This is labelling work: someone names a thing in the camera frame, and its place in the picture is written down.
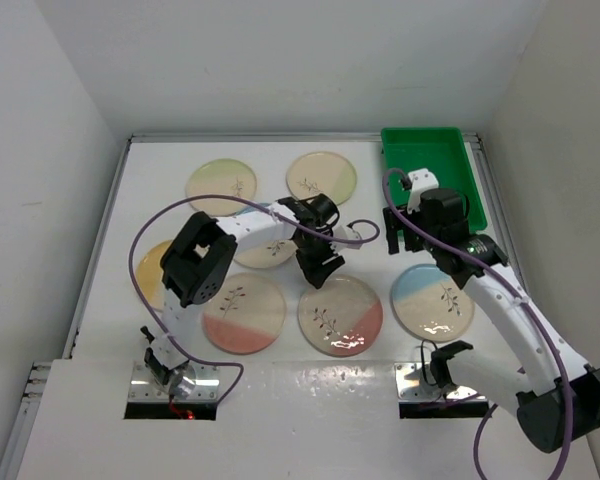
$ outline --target gray wall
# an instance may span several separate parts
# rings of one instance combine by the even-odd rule
[[[0,458],[62,352],[121,150],[33,0],[0,0]]]
[[[37,0],[116,134],[481,129],[544,0]]]
[[[531,292],[600,365],[600,0],[554,0],[488,135]],[[591,436],[600,468],[600,431]]]

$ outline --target white table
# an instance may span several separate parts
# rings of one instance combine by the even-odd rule
[[[346,265],[339,270],[370,284],[382,299],[384,324],[367,351],[335,360],[306,342],[296,308],[307,285],[291,260],[259,272],[278,283],[288,304],[283,333],[273,345],[236,357],[216,349],[200,330],[189,345],[198,357],[239,358],[246,366],[215,422],[123,420],[133,362],[146,348],[139,329],[151,325],[126,271],[134,234],[151,214],[181,199],[188,177],[210,160],[248,163],[258,177],[256,201],[267,202],[289,195],[287,168],[317,150],[338,152],[356,167],[357,189],[340,206],[343,221],[381,223],[383,160],[377,139],[132,143],[93,276],[86,280],[90,289],[83,296],[73,358],[53,364],[18,479],[477,477],[471,457],[477,420],[398,418],[393,363],[415,360],[419,341],[394,318],[389,290],[403,270],[431,258],[424,252],[389,257],[382,237],[359,251],[345,250]],[[482,185],[479,189],[488,210],[494,199]],[[159,220],[141,240],[136,262],[173,238],[191,213],[185,205]],[[492,212],[487,215],[491,225]],[[487,233],[495,235],[491,228]],[[234,263],[229,273],[245,270]],[[479,309],[463,339],[518,366]],[[234,373],[221,372],[223,385]],[[557,454],[535,451],[515,420],[500,412],[486,429],[481,457],[491,478],[517,480],[546,478]],[[597,478],[586,440],[573,444],[563,478]]]

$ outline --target plate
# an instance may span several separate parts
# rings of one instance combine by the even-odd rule
[[[159,243],[140,260],[136,267],[136,280],[140,291],[156,310],[164,306],[164,285],[162,284],[162,268],[160,259],[164,256],[172,240]]]
[[[357,182],[356,169],[351,162],[333,152],[303,155],[287,171],[287,186],[300,200],[324,193],[340,205],[351,197]]]
[[[382,316],[376,292],[348,275],[329,278],[320,290],[306,292],[298,304],[298,321],[307,341],[336,357],[368,349],[380,333]]]
[[[269,279],[239,273],[225,279],[202,316],[211,343],[229,353],[248,354],[271,345],[282,332],[287,305]]]
[[[253,200],[258,182],[253,170],[239,160],[219,158],[204,164],[193,172],[185,187],[187,197],[216,193]],[[196,210],[208,215],[232,215],[244,208],[244,204],[228,200],[198,200],[191,202]]]
[[[253,210],[253,207],[247,207],[240,213],[248,213]],[[242,252],[236,255],[234,260],[243,267],[273,268],[289,260],[296,253],[296,249],[296,244],[291,240],[276,240]]]
[[[405,270],[391,287],[391,304],[410,333],[434,342],[460,337],[475,311],[473,300],[435,265]]]

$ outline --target green plastic container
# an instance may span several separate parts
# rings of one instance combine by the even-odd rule
[[[398,167],[409,172],[428,168],[440,187],[453,188],[469,199],[469,228],[484,230],[487,218],[478,195],[471,164],[457,128],[384,128],[382,145],[387,169]],[[396,205],[409,201],[410,192],[402,190],[399,177],[389,179],[391,199]]]

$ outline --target purple cable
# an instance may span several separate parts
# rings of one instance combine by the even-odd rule
[[[376,238],[378,238],[378,236],[380,236],[380,227],[378,227],[378,225],[376,223],[372,222],[371,220],[365,220],[365,219],[354,220],[353,222],[351,222],[349,224],[350,226],[358,224],[358,223],[365,223],[367,225],[372,226],[375,229],[375,233],[369,238],[363,238],[360,240],[335,238],[335,237],[331,237],[329,235],[325,235],[323,233],[311,230],[310,228],[307,228],[304,225],[300,225],[299,223],[294,222],[290,218],[287,218],[279,213],[271,212],[267,207],[263,207],[259,203],[252,202],[250,200],[245,200],[244,198],[232,197],[230,195],[216,195],[216,194],[196,195],[195,197],[188,197],[188,198],[184,198],[182,200],[178,200],[177,202],[173,202],[172,204],[167,205],[165,208],[163,208],[158,213],[153,215],[149,220],[147,220],[147,222],[144,225],[142,225],[142,227],[140,228],[140,230],[134,237],[133,242],[131,242],[131,248],[129,248],[129,257],[128,257],[128,262],[127,262],[127,267],[129,269],[129,277],[131,277],[131,283],[133,284],[133,288],[136,291],[136,293],[138,294],[140,301],[145,306],[145,308],[147,309],[147,311],[149,312],[151,317],[153,317],[153,319],[158,324],[160,329],[165,333],[165,335],[167,335],[167,338],[169,338],[169,341],[171,342],[173,347],[178,352],[180,352],[185,358],[187,358],[187,360],[191,360],[192,362],[199,363],[200,365],[207,365],[207,366],[211,366],[211,367],[236,367],[238,369],[238,375],[236,376],[235,380],[229,386],[227,391],[224,392],[222,394],[222,396],[218,399],[217,405],[220,405],[220,402],[222,402],[227,397],[227,395],[229,395],[231,393],[231,391],[236,387],[236,385],[242,378],[242,374],[244,373],[244,365],[242,365],[241,363],[238,363],[238,362],[209,362],[207,360],[202,360],[200,358],[194,357],[193,355],[188,353],[178,343],[178,341],[171,336],[167,326],[162,322],[162,320],[160,320],[160,317],[154,312],[153,308],[149,304],[149,301],[147,300],[147,297],[145,297],[144,294],[142,293],[142,290],[140,290],[140,285],[138,285],[138,280],[136,279],[136,275],[133,270],[133,257],[134,257],[135,251],[136,251],[136,247],[138,246],[138,242],[140,241],[140,238],[142,237],[142,235],[144,235],[144,232],[147,231],[147,229],[153,224],[153,222],[155,222],[158,218],[160,218],[162,215],[164,215],[168,211],[173,210],[174,208],[179,207],[180,205],[183,205],[185,203],[189,203],[192,201],[196,201],[196,200],[206,200],[206,199],[230,200],[230,201],[234,201],[234,202],[244,203],[245,205],[249,205],[250,207],[253,207],[256,210],[260,210],[267,214],[273,214],[278,219],[282,220],[283,222],[293,225],[294,227],[302,230],[303,232],[309,233],[311,235],[314,235],[314,236],[316,236],[322,240],[326,240],[328,242],[345,243],[348,245],[362,245],[365,243],[369,243],[369,242],[374,241]]]
[[[404,223],[407,227],[409,227],[409,229],[411,229],[413,232],[415,232],[416,234],[418,234],[422,238],[424,238],[431,245],[441,248],[442,250],[446,250],[447,252],[453,253],[454,255],[459,256],[463,260],[479,266],[485,272],[487,272],[491,277],[495,278],[498,281],[498,283],[500,283],[513,297],[522,298],[522,295],[520,295],[518,290],[513,285],[511,285],[507,281],[506,278],[504,278],[502,275],[500,275],[497,271],[495,271],[489,265],[487,265],[486,263],[484,263],[483,261],[481,261],[477,258],[474,258],[467,252],[463,252],[462,250],[454,248],[451,245],[447,245],[446,243],[438,240],[437,238],[432,237],[427,232],[418,228],[415,224],[410,222],[404,215],[402,215],[402,213],[400,213],[400,211],[396,207],[395,203],[391,199],[391,194],[389,192],[389,177],[394,173],[400,175],[405,180],[409,179],[407,174],[405,172],[403,172],[401,169],[390,168],[389,170],[387,170],[384,173],[384,175],[382,177],[382,191],[384,193],[384,198],[387,201],[387,204],[389,205],[389,208],[391,209],[393,214],[402,223]],[[556,365],[558,366],[558,371],[560,372],[560,377],[562,378],[563,400],[565,403],[564,437],[563,437],[563,441],[562,441],[562,450],[560,451],[560,457],[558,458],[558,462],[556,463],[556,466],[553,469],[553,472],[551,473],[551,475],[549,476],[549,479],[548,479],[548,480],[557,480],[560,477],[560,475],[562,474],[562,471],[564,470],[564,467],[567,463],[567,458],[569,457],[569,450],[571,449],[571,438],[573,437],[573,394],[571,392],[571,387],[569,385],[569,377],[567,375],[567,369],[564,366],[564,362],[562,361],[562,358],[560,358],[560,352],[558,352],[558,349],[555,346],[555,344],[553,343],[553,341],[551,340],[551,337],[549,336],[549,333],[547,332],[546,328],[544,328],[544,326],[542,325],[542,322],[536,315],[536,312],[533,310],[533,308],[531,308],[526,303],[521,303],[520,306],[524,310],[524,312],[527,314],[527,316],[531,319],[531,321],[533,322],[535,327],[538,329],[540,334],[542,335],[542,338],[544,339],[547,346],[549,347],[549,350],[551,351],[551,354],[556,362]],[[478,431],[476,432],[476,439],[474,441],[474,446],[473,446],[473,448],[474,448],[473,458],[476,463],[476,470],[478,471],[478,475],[480,476],[480,478],[482,480],[487,480],[487,477],[484,475],[484,472],[482,471],[482,468],[480,466],[480,460],[478,458],[480,436],[482,435],[482,431],[484,430],[484,426],[485,426],[486,422],[488,421],[490,414],[492,414],[496,408],[497,408],[497,405],[493,405],[491,407],[491,409],[489,410],[488,414],[485,415],[484,418],[482,419],[482,421],[480,422],[480,425],[478,426]]]

